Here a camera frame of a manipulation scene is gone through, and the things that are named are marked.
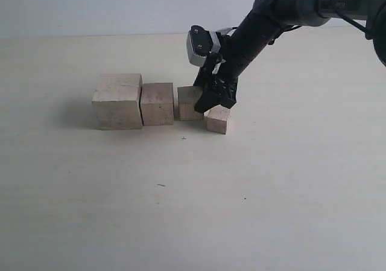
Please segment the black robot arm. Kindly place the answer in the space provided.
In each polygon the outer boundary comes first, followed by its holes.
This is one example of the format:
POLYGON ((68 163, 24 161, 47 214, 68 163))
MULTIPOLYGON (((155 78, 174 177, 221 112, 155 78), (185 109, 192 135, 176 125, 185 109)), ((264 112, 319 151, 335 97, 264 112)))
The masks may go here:
POLYGON ((186 49, 190 64, 199 68, 194 86, 201 96, 195 111, 205 113, 217 105, 232 108, 238 77, 266 46, 283 33, 320 27, 332 18, 362 31, 385 63, 385 0, 255 0, 237 27, 209 31, 193 25, 186 49))

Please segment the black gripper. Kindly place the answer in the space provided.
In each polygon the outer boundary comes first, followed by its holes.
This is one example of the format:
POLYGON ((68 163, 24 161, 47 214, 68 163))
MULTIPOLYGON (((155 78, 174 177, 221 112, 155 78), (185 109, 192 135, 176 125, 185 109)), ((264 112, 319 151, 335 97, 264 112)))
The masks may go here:
POLYGON ((225 62, 217 72, 217 86, 201 88, 194 110, 205 113, 218 105, 232 108, 236 104, 238 77, 284 29, 286 25, 269 16, 248 14, 231 36, 221 38, 220 54, 225 62))

